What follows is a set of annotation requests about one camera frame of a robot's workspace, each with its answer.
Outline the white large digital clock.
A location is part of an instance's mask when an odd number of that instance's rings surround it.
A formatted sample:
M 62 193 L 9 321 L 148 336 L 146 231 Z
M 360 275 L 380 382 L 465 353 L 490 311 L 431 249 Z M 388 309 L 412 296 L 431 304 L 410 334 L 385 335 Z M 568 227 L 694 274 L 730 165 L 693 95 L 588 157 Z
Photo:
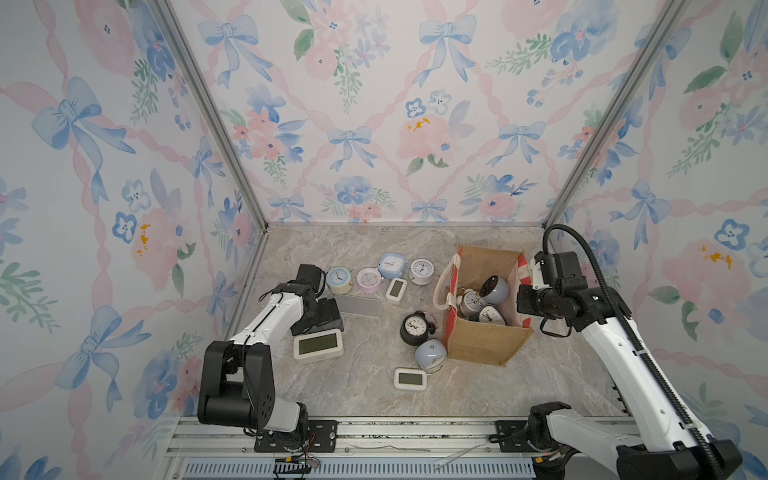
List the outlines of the white large digital clock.
M 330 329 L 293 339 L 293 357 L 299 364 L 309 364 L 341 357 L 344 354 L 340 329 Z

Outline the grey blue oval clock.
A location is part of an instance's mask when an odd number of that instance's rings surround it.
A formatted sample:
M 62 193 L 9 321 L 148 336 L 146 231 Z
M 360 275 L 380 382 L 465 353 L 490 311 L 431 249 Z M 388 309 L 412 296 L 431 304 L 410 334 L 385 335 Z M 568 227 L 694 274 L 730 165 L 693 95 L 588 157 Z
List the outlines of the grey blue oval clock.
M 505 278 L 493 275 L 483 283 L 479 295 L 486 304 L 499 305 L 508 299 L 510 291 L 510 285 Z

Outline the dark green triangular clock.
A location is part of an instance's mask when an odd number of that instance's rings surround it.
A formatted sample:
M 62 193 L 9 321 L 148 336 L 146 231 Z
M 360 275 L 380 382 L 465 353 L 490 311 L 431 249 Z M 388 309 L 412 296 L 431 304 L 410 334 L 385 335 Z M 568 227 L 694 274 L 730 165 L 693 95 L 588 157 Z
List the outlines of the dark green triangular clock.
M 501 312 L 494 305 L 484 306 L 477 315 L 479 323 L 506 326 L 507 322 Z

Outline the black twin-bell alarm clock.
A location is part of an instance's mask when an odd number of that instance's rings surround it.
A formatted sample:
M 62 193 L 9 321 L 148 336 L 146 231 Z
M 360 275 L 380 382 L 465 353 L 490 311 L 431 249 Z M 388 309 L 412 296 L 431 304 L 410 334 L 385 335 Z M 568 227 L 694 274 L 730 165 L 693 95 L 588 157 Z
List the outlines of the black twin-bell alarm clock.
M 427 312 L 417 310 L 407 315 L 400 326 L 401 339 L 410 346 L 425 343 L 437 330 L 436 322 Z

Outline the white round clock with legs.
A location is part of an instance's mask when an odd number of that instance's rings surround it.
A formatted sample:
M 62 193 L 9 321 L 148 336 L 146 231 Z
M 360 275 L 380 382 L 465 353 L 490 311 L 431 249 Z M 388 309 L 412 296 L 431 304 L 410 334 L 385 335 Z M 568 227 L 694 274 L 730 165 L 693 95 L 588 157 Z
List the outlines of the white round clock with legs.
M 486 306 L 479 292 L 473 289 L 465 289 L 458 298 L 459 312 L 462 318 L 471 319 L 477 316 Z

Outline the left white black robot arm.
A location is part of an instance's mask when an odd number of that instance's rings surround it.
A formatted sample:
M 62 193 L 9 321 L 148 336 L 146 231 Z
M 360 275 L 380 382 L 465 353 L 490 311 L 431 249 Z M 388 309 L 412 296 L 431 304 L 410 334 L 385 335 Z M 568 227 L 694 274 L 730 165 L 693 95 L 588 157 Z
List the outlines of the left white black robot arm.
M 326 273 L 302 264 L 296 278 L 267 292 L 268 303 L 241 332 L 206 349 L 197 407 L 200 423 L 292 435 L 309 432 L 306 406 L 277 396 L 272 348 L 341 318 L 323 296 Z

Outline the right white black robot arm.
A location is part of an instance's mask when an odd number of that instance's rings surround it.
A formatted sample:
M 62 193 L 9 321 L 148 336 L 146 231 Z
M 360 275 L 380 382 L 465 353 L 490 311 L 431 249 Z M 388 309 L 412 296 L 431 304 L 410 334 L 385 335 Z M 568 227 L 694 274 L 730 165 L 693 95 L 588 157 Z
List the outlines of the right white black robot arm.
M 684 403 L 642 340 L 618 293 L 592 288 L 573 252 L 535 256 L 532 282 L 520 286 L 519 312 L 563 319 L 581 333 L 608 371 L 638 428 L 610 432 L 563 402 L 531 408 L 527 441 L 539 451 L 566 447 L 621 479 L 726 479 L 743 463 L 730 439 L 718 439 Z

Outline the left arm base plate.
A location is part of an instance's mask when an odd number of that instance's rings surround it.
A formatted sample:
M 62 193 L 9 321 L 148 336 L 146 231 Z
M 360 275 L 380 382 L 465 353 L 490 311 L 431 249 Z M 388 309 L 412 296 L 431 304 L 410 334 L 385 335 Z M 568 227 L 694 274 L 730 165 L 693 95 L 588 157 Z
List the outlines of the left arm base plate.
M 259 431 L 253 450 L 257 453 L 333 453 L 336 450 L 339 422 L 300 420 L 293 432 Z

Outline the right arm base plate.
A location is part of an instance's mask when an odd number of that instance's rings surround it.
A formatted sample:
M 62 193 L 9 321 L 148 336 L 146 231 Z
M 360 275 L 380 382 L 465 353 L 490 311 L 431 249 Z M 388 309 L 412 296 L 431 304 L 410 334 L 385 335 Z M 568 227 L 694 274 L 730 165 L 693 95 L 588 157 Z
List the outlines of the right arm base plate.
M 551 456 L 556 453 L 576 452 L 576 449 L 558 443 L 549 437 L 537 437 L 539 431 L 524 420 L 498 420 L 496 431 L 488 437 L 491 444 L 498 445 L 503 453 L 532 453 Z

